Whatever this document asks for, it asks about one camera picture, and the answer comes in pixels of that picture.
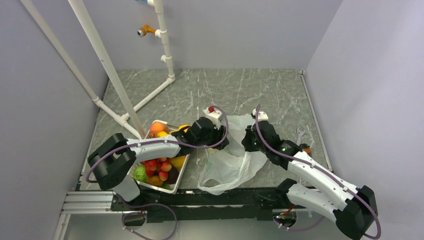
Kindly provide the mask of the white plastic bag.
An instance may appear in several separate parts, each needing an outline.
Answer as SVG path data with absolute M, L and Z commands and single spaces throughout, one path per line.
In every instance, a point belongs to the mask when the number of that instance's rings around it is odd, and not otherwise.
M 265 154 L 246 152 L 242 145 L 246 127 L 254 123 L 252 117 L 249 114 L 230 115 L 227 119 L 229 145 L 223 150 L 207 151 L 207 162 L 197 183 L 198 189 L 216 196 L 251 180 L 268 161 Z

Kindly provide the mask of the red lychee bunch fake fruit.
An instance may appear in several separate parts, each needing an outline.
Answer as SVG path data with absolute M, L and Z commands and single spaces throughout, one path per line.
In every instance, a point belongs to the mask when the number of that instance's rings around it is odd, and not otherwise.
M 158 159 L 151 159 L 142 161 L 141 165 L 144 167 L 144 172 L 148 178 L 157 177 L 162 182 L 171 179 L 170 172 L 173 166 L 167 160 L 160 161 Z

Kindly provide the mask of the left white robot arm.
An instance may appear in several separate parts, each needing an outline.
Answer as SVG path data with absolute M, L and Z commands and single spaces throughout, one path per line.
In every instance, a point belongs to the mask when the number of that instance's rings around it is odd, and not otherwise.
M 112 190 L 124 200 L 131 210 L 144 203 L 139 185 L 128 176 L 130 169 L 141 162 L 158 158 L 176 158 L 190 155 L 194 149 L 223 149 L 228 145 L 229 123 L 225 119 L 200 117 L 192 125 L 164 137 L 126 139 L 121 133 L 111 136 L 88 158 L 90 175 L 104 191 Z

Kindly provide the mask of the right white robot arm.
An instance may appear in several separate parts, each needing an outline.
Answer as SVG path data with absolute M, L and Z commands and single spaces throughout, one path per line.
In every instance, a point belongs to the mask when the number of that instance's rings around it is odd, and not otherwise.
M 299 145 L 280 139 L 266 120 L 247 126 L 245 131 L 242 145 L 246 152 L 265 154 L 273 164 L 302 177 L 316 189 L 285 179 L 275 190 L 280 207 L 292 204 L 308 208 L 334 222 L 352 240 L 381 237 L 376 196 L 370 187 L 358 187 L 323 168 Z

